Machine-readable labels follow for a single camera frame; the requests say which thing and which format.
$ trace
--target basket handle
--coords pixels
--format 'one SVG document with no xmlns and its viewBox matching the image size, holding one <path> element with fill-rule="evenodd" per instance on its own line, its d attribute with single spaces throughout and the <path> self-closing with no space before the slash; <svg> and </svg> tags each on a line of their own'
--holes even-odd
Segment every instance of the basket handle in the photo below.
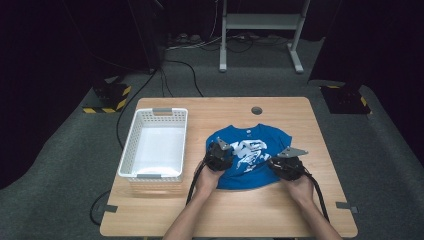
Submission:
<svg viewBox="0 0 424 240">
<path fill-rule="evenodd" d="M 172 116 L 172 108 L 153 108 L 153 115 L 155 116 Z"/>
<path fill-rule="evenodd" d="M 161 174 L 137 174 L 137 178 L 162 178 Z"/>
</svg>

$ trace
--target black curtain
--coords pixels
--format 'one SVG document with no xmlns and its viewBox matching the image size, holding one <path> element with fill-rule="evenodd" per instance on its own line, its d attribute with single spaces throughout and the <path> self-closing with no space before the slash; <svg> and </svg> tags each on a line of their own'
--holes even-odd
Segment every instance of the black curtain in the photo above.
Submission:
<svg viewBox="0 0 424 240">
<path fill-rule="evenodd" d="M 0 4 L 0 189 L 21 177 L 95 76 L 60 1 Z"/>
<path fill-rule="evenodd" d="M 422 163 L 423 11 L 413 0 L 343 0 L 310 75 L 370 87 Z"/>
</svg>

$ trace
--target black equipment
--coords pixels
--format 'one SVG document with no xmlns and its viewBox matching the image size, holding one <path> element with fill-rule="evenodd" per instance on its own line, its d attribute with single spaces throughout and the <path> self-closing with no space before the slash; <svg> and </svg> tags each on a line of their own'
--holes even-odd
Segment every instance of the black equipment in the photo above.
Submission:
<svg viewBox="0 0 424 240">
<path fill-rule="evenodd" d="M 188 192 L 186 205 L 191 200 L 194 187 L 196 186 L 197 178 L 199 178 L 202 169 L 205 166 L 208 166 L 213 171 L 224 171 L 229 169 L 233 165 L 234 156 L 232 152 L 233 147 L 220 138 L 217 139 L 217 142 L 211 142 L 209 144 L 205 157 L 194 174 L 193 181 L 191 182 L 190 190 Z"/>
<path fill-rule="evenodd" d="M 322 192 L 318 185 L 318 182 L 315 180 L 314 177 L 312 177 L 312 174 L 310 174 L 309 171 L 303 166 L 302 161 L 300 161 L 298 157 L 307 153 L 308 152 L 304 150 L 287 147 L 284 151 L 279 153 L 277 157 L 272 157 L 267 161 L 268 167 L 270 167 L 277 176 L 287 181 L 297 180 L 302 175 L 307 176 L 314 184 L 315 190 L 318 193 L 322 213 L 327 219 L 327 221 L 330 222 L 327 213 L 327 208 L 325 207 L 324 198 L 322 196 Z"/>
</svg>

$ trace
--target wooden table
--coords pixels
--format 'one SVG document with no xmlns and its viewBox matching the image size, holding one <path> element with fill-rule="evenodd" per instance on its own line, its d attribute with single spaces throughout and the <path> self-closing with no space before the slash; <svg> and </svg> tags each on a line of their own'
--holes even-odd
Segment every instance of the wooden table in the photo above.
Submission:
<svg viewBox="0 0 424 240">
<path fill-rule="evenodd" d="M 260 107 L 262 114 L 252 113 Z M 130 183 L 115 177 L 100 227 L 105 236 L 163 236 L 185 206 L 195 168 L 205 155 L 205 141 L 228 125 L 274 126 L 293 137 L 292 147 L 309 151 L 301 156 L 324 195 L 332 225 L 343 237 L 357 228 L 308 99 L 303 97 L 143 98 L 138 108 L 186 108 L 188 128 L 183 182 L 178 184 Z M 319 206 L 315 193 L 315 202 Z M 202 210 L 194 233 L 197 237 L 306 237 L 307 223 L 282 183 L 248 191 L 216 190 Z"/>
</svg>

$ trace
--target blue t-shirt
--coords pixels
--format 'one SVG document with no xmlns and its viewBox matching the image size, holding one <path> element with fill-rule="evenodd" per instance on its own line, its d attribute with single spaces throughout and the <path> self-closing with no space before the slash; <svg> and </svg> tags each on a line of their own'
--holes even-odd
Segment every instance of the blue t-shirt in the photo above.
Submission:
<svg viewBox="0 0 424 240">
<path fill-rule="evenodd" d="M 241 190 L 258 188 L 279 180 L 266 160 L 277 156 L 291 144 L 292 137 L 282 130 L 258 124 L 252 128 L 230 125 L 216 131 L 206 140 L 206 149 L 220 138 L 233 148 L 233 166 L 218 182 L 219 189 Z"/>
</svg>

